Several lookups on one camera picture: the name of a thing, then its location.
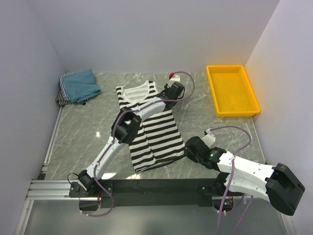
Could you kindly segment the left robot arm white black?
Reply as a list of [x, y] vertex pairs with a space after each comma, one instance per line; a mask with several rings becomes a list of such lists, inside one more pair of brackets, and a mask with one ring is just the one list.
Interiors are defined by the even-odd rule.
[[184, 141], [176, 125], [172, 107], [184, 99], [185, 87], [175, 81], [160, 93], [153, 81], [125, 89], [117, 87], [120, 112], [111, 135], [96, 159], [77, 174], [74, 189], [91, 197], [100, 190], [100, 179], [117, 153], [130, 147], [136, 173], [171, 164], [183, 158]]

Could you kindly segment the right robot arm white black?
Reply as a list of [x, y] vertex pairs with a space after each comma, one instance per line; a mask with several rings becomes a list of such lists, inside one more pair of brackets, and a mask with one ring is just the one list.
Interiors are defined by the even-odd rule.
[[249, 194], [270, 202], [279, 212], [293, 216], [305, 192], [304, 185], [286, 165], [271, 166], [234, 157], [222, 148], [209, 148], [199, 137], [186, 142], [185, 155], [193, 162], [219, 172], [208, 188], [214, 195]]

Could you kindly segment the black white striped top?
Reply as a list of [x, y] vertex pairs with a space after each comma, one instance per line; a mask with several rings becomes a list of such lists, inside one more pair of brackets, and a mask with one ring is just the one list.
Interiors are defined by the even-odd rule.
[[[154, 81], [125, 89], [116, 87], [119, 108], [137, 108], [157, 94]], [[137, 136], [129, 144], [131, 161], [136, 173], [162, 167], [184, 158], [184, 141], [171, 110], [163, 111], [143, 121]]]

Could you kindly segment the teal blue tank top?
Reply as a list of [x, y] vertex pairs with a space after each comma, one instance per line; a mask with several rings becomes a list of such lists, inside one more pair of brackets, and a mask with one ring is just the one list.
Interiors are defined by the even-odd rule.
[[72, 101], [81, 102], [101, 94], [92, 69], [82, 70], [67, 76], [73, 85]]

